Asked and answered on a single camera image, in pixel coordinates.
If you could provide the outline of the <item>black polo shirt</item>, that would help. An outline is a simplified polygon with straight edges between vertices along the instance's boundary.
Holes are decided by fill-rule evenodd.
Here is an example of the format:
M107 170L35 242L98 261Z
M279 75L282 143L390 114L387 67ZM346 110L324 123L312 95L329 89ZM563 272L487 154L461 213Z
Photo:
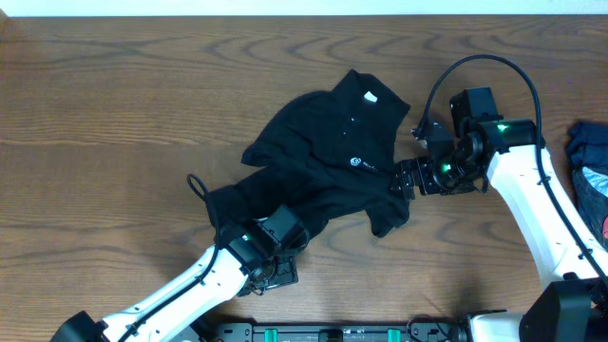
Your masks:
M236 229L285 205L312 237L360 211L378 238L403 226L409 202L390 186L396 133L409 109L375 76L355 70L331 91L290 101L242 154L256 172L211 192L215 225Z

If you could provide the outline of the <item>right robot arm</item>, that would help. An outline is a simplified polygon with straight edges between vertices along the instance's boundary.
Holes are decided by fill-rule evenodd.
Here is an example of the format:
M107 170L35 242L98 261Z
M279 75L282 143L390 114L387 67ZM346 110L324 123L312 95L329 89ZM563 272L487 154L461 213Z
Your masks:
M438 341L604 341L607 252L586 228L554 175L531 120L506 120L490 88L453 96L456 132L434 123L427 154L399 161L390 192L403 200L493 187L506 202L534 258L542 293L526 313L470 313L438 325Z

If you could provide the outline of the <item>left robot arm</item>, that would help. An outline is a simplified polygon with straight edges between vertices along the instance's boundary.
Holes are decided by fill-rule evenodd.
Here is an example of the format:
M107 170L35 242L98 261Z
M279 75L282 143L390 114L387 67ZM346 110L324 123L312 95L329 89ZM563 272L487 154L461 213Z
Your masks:
M296 283L295 255L309 241L310 234L298 223L259 221L226 247L211 246L148 298L99 321L85 311L76 313L50 340L169 341L225 301Z

